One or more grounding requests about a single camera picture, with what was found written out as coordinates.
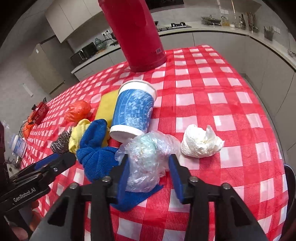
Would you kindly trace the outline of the steel wool scrubber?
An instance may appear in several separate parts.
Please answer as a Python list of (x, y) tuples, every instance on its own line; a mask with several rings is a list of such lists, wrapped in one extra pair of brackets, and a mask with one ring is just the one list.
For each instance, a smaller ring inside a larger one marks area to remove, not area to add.
[(66, 152), (69, 152), (69, 139), (70, 139), (71, 133), (68, 131), (63, 131), (55, 141), (53, 141), (50, 145), (51, 150), (53, 153), (56, 154), (64, 154)]

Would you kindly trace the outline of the yellow cloth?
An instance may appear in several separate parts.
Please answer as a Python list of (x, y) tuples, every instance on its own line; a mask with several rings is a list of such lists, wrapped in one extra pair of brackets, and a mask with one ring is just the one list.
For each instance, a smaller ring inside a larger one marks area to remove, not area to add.
[[(72, 132), (69, 138), (68, 149), (69, 149), (69, 152), (73, 153), (75, 156), (77, 156), (77, 151), (80, 149), (80, 141), (91, 124), (92, 122), (89, 121), (88, 119), (82, 119), (78, 122), (76, 126), (72, 128)], [(106, 131), (105, 136), (101, 145), (99, 146), (97, 145), (95, 147), (95, 150), (99, 150), (103, 147), (108, 146), (108, 140), (110, 138), (110, 135), (109, 135), (110, 128), (107, 126), (105, 128), (105, 131)]]

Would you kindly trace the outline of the blue microfiber cloth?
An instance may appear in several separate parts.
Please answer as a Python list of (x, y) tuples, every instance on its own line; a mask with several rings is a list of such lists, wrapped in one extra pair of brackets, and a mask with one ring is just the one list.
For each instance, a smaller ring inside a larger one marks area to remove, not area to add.
[[(84, 174), (90, 182), (109, 175), (112, 168), (118, 166), (118, 161), (114, 158), (118, 149), (109, 146), (102, 147), (106, 131), (106, 120), (94, 120), (83, 134), (79, 149), (76, 152), (76, 157), (83, 166)], [(161, 185), (156, 185), (153, 190), (147, 193), (126, 191), (123, 200), (119, 204), (112, 204), (112, 207), (121, 212), (129, 211), (162, 188)]]

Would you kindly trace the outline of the orange plastic bag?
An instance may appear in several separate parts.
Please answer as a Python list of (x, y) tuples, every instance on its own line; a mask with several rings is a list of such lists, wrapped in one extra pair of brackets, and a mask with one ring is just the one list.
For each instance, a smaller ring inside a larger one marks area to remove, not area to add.
[(66, 111), (64, 119), (67, 122), (78, 123), (88, 116), (90, 110), (91, 105), (88, 102), (84, 100), (78, 100), (69, 105), (69, 109)]

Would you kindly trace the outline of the yellow sponge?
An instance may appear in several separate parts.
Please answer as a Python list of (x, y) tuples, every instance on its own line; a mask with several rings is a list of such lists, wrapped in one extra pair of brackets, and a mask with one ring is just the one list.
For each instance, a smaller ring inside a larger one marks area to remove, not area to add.
[(111, 127), (115, 105), (118, 97), (118, 90), (111, 91), (102, 96), (98, 110), (95, 114), (95, 120), (104, 119), (107, 127)]

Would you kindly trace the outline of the white tissue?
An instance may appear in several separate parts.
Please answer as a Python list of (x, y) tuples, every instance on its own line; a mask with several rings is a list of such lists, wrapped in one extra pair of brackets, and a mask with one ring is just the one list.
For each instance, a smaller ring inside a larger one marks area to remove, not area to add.
[(181, 152), (183, 155), (193, 158), (210, 157), (220, 152), (224, 142), (215, 134), (210, 125), (207, 125), (204, 130), (191, 124), (184, 132)]

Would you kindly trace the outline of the clear plastic bag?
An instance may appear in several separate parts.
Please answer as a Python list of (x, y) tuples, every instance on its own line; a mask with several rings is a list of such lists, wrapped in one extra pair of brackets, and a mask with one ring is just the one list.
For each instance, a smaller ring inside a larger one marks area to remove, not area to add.
[(115, 153), (119, 163), (125, 154), (128, 155), (130, 173), (126, 191), (146, 193), (153, 190), (169, 170), (170, 155), (179, 157), (180, 153), (180, 141), (159, 131), (129, 138)]

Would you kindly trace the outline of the blue patterned paper cup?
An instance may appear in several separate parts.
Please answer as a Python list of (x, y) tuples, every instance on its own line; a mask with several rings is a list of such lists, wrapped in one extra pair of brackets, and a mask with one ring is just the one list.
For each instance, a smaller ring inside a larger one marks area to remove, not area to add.
[(123, 143), (147, 133), (157, 91), (147, 81), (133, 79), (118, 91), (110, 137)]

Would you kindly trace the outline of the black trash bin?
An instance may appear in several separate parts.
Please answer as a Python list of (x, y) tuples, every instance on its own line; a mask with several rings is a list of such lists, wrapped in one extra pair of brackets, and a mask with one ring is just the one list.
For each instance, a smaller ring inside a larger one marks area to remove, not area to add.
[(292, 225), (295, 224), (295, 173), (288, 164), (284, 164), (284, 169), (287, 179), (288, 204), (287, 217), (283, 225), (282, 234), (285, 234), (291, 230)]

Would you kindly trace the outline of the white blue jar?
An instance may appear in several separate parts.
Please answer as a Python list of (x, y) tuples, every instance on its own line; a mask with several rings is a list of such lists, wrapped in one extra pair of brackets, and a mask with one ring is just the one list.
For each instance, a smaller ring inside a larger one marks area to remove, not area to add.
[(13, 134), (9, 144), (11, 151), (20, 158), (24, 158), (27, 150), (27, 142), (19, 135)]

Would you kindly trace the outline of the beige refrigerator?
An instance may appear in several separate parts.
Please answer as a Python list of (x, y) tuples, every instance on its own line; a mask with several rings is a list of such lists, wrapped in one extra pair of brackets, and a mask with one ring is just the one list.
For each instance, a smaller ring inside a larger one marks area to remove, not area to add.
[(79, 80), (71, 73), (74, 65), (73, 52), (66, 42), (52, 37), (36, 45), (26, 61), (27, 69), (34, 80), (51, 98), (76, 85)]

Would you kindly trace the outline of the black microwave oven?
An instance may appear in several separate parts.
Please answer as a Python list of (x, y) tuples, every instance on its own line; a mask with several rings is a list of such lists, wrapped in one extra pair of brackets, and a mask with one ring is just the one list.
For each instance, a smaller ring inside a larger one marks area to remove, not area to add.
[(71, 56), (71, 61), (73, 62), (74, 66), (77, 67), (78, 65), (84, 63), (86, 60), (91, 58), (97, 53), (96, 46), (93, 42), (86, 45), (74, 55)]

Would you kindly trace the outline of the red thermos flask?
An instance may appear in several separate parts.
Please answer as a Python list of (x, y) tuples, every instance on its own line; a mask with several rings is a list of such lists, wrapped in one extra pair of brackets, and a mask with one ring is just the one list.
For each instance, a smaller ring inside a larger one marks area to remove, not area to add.
[(145, 1), (99, 1), (108, 24), (133, 72), (146, 72), (167, 61), (163, 44)]

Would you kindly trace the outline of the gas stove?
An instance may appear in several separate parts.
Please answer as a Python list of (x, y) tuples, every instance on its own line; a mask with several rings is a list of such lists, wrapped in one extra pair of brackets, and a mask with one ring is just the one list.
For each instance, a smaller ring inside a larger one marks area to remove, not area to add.
[(190, 28), (191, 26), (187, 25), (185, 22), (180, 23), (171, 23), (170, 26), (157, 28), (158, 32), (173, 30), (173, 29), (183, 29), (183, 28)]

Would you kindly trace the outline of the utensil holder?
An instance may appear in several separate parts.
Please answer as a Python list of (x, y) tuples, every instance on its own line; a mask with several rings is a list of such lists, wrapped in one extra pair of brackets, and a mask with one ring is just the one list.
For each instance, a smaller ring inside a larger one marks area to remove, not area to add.
[(273, 30), (273, 26), (264, 26), (264, 37), (269, 40), (269, 41), (273, 41), (273, 34), (274, 34), (274, 30)]

